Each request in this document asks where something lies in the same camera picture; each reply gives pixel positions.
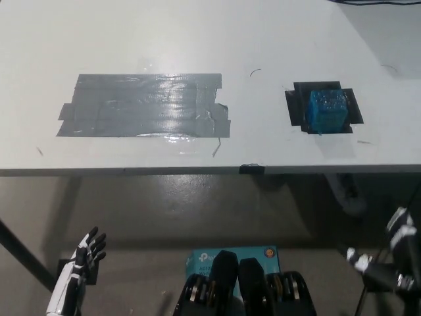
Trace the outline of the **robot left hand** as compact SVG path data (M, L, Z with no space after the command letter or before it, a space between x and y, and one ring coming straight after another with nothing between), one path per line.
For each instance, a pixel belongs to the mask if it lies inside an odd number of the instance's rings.
M93 227L66 260L53 289L46 315L81 315L86 286L97 277L100 260L106 257L105 233Z

